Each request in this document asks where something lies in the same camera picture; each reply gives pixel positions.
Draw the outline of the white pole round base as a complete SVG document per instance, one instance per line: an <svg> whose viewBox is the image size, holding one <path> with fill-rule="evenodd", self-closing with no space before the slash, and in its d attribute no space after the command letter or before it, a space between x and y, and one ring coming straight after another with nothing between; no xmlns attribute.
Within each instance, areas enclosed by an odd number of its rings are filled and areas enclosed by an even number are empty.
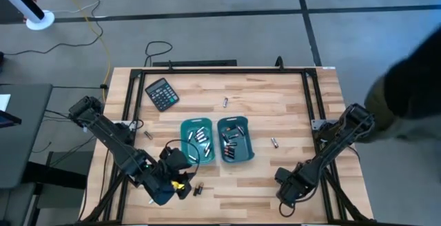
<svg viewBox="0 0 441 226"><path fill-rule="evenodd" d="M49 28L55 20L54 13L42 10L33 0L8 0L26 18L25 24L31 30Z"/></svg>

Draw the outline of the black aluminium table frame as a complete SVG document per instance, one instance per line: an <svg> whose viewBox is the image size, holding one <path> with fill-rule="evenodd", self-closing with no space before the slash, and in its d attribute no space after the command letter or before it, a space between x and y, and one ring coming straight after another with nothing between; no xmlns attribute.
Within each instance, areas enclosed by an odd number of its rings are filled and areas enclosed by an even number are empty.
<svg viewBox="0 0 441 226"><path fill-rule="evenodd" d="M165 78L179 102L159 112L145 92ZM227 97L227 107L223 107ZM214 137L215 160L196 170L192 186L204 183L201 195L172 198L166 205L151 202L142 187L122 183L101 220L124 224L324 223L347 219L349 212L329 185L320 186L295 209L276 198L274 174L312 158L316 145L311 120L336 119L345 103L334 68L117 68L105 106L111 119L138 117L143 126L135 145L158 156L165 145L179 146L184 120L244 116L248 120L254 157L226 163ZM144 131L153 136L149 140ZM271 142L275 138L279 148Z"/></svg>

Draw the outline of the black desktop calculator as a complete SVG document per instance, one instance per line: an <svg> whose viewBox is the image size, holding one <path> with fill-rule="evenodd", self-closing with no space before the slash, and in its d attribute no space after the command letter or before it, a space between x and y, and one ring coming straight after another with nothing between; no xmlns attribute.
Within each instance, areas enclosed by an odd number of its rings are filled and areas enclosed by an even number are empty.
<svg viewBox="0 0 441 226"><path fill-rule="evenodd" d="M178 94L165 78L161 78L145 88L154 106L159 112L164 112L179 102Z"/></svg>

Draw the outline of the grey desk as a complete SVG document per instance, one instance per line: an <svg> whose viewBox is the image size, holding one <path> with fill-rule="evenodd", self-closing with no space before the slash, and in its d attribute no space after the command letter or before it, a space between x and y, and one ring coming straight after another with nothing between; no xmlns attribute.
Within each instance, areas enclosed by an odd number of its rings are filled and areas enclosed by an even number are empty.
<svg viewBox="0 0 441 226"><path fill-rule="evenodd" d="M50 84L0 85L0 94L10 95L6 112L21 119L0 129L0 189L21 183L51 92Z"/></svg>

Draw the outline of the blue-grey plastic bin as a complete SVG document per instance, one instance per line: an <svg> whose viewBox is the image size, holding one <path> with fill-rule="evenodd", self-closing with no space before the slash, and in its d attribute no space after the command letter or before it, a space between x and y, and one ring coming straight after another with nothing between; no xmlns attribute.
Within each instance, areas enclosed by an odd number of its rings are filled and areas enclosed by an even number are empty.
<svg viewBox="0 0 441 226"><path fill-rule="evenodd" d="M231 131L226 131L227 127L240 126L245 132L245 136L242 136L237 128ZM250 161L254 157L254 151L252 149L252 142L250 138L250 133L248 130L248 120L244 116L235 116L223 118L217 123L218 137L220 141L220 153L222 159L226 163L241 163L244 161ZM229 143L238 143L237 146L226 146L226 142L222 137L224 133L228 139ZM233 147L235 149L234 156L225 155L224 152L226 147Z"/></svg>

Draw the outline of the dark tablet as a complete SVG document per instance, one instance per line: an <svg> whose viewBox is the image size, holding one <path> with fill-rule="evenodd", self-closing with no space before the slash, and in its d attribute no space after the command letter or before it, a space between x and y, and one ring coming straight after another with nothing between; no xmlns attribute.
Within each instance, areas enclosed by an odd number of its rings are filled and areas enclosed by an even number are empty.
<svg viewBox="0 0 441 226"><path fill-rule="evenodd" d="M7 112L0 110L0 128L20 125L21 119Z"/></svg>

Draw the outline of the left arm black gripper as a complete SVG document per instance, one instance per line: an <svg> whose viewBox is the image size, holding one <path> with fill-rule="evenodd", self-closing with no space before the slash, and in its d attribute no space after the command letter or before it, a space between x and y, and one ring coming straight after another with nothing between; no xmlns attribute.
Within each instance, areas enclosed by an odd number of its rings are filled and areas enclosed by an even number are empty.
<svg viewBox="0 0 441 226"><path fill-rule="evenodd" d="M179 174L177 169L173 169L168 165L146 165L139 175L139 182L157 205L164 205L175 193L180 200L183 200L192 191L191 185L184 185L182 188L175 189L172 181L177 178L178 183L188 184L195 175L196 172Z"/></svg>

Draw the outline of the teal green plastic bin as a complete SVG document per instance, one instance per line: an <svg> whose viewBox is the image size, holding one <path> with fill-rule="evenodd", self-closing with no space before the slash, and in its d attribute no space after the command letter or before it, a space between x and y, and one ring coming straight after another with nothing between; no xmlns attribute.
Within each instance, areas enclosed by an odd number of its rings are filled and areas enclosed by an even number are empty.
<svg viewBox="0 0 441 226"><path fill-rule="evenodd" d="M197 134L196 131L201 127L205 127L202 132L204 132L204 135L208 138L208 140L202 143L198 143L195 136ZM194 135L189 142L188 136L190 132L194 132ZM208 118L188 119L186 121L183 121L181 123L181 139L183 140L183 142L181 143L182 152L187 157L188 155L192 155L198 159L197 161L193 161L188 157L191 164L199 163L200 165L204 165L209 164L215 160L212 121ZM205 157L206 152L204 152L204 148L208 144L208 142L211 142L211 151L208 157Z"/></svg>

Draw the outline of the long black bar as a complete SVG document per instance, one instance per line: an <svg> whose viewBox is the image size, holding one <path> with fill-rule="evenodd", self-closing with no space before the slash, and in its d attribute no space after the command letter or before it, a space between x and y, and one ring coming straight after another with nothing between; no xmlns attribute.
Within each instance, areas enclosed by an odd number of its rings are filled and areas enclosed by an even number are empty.
<svg viewBox="0 0 441 226"><path fill-rule="evenodd" d="M153 62L153 67L209 67L209 66L237 66L236 59L205 60L205 61L164 61Z"/></svg>

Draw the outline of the person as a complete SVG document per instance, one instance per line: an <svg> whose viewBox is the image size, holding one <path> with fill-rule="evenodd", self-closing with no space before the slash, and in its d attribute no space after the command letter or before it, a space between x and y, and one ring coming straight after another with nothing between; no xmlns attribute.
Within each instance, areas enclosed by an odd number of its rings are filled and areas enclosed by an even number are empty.
<svg viewBox="0 0 441 226"><path fill-rule="evenodd" d="M375 80L364 105L375 116L375 127L361 143L441 142L441 25Z"/></svg>

